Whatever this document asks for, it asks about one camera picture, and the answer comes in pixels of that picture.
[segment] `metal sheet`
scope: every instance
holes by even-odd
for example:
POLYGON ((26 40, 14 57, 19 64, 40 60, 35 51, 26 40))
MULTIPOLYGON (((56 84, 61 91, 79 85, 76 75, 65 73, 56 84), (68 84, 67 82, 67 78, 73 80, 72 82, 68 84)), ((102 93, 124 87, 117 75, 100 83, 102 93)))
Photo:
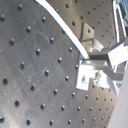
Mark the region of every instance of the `metal sheet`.
MULTIPOLYGON (((78 38, 82 22, 87 22, 95 25, 96 39, 104 46, 109 47, 108 41, 115 43, 111 1, 48 2, 59 10, 78 38)), ((75 88, 78 50, 49 13, 35 1, 1 0, 0 17, 2 14, 5 19, 0 21, 0 128, 102 128, 107 125, 116 95, 109 89, 93 87, 92 82, 89 91, 75 88), (44 109, 40 108, 41 104, 45 104, 44 109)))

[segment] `metal bracket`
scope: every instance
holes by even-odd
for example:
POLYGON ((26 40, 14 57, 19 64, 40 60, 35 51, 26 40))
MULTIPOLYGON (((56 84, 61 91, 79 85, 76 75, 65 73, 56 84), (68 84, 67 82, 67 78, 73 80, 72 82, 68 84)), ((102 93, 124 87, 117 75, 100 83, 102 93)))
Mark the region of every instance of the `metal bracket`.
POLYGON ((80 57, 76 88, 88 90, 89 79, 93 78, 96 86, 111 87, 118 95, 125 71, 125 65, 122 65, 123 68, 119 65, 128 60, 125 56, 128 54, 128 48, 124 46, 126 40, 111 48, 103 49, 103 45, 94 38, 94 30, 86 23, 82 24, 81 40, 89 59, 80 57))

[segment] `curved metal surface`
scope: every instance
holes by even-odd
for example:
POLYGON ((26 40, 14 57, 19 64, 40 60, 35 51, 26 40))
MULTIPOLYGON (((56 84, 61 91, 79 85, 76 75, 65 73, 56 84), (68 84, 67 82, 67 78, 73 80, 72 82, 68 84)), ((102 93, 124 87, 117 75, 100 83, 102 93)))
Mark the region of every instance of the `curved metal surface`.
MULTIPOLYGON (((116 43, 111 1, 48 2, 78 38, 87 22, 105 47, 116 43)), ((116 95, 75 88, 78 50, 49 13, 33 0, 1 0, 0 17, 0 128, 105 127, 116 95)))

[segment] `white plastic part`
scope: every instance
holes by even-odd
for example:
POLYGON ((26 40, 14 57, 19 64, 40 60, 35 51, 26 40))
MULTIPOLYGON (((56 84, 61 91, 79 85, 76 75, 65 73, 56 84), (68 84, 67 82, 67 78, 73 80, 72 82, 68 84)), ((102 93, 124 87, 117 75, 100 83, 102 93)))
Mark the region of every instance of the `white plastic part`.
POLYGON ((117 38, 117 43, 120 42, 120 36, 119 36, 119 26, 118 26, 118 20, 117 20, 117 5, 116 5, 116 1, 113 1, 113 12, 114 12, 114 19, 115 19, 115 28, 116 28, 116 38, 117 38))
POLYGON ((67 33, 68 37, 72 40, 72 42, 77 47, 77 49, 82 54, 82 56, 85 59, 88 59, 89 58, 88 53, 83 47, 83 45, 80 43, 78 38, 73 34, 73 32, 67 26, 67 24, 63 21, 63 19, 59 16, 59 14, 53 9, 53 7, 46 0, 35 0, 35 1, 38 2, 40 5, 42 5, 50 13, 50 15, 60 25, 60 27, 67 33))

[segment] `perforated metal panel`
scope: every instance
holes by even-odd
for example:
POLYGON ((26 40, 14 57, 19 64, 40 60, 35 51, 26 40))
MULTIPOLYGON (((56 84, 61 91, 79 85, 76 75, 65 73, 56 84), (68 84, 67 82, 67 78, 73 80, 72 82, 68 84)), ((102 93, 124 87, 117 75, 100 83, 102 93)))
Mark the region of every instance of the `perforated metal panel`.
MULTIPOLYGON (((48 0, 80 38, 83 22, 105 47, 116 43, 112 1, 48 0)), ((33 0, 0 1, 0 128, 105 128, 110 89, 75 88, 78 50, 33 0)))

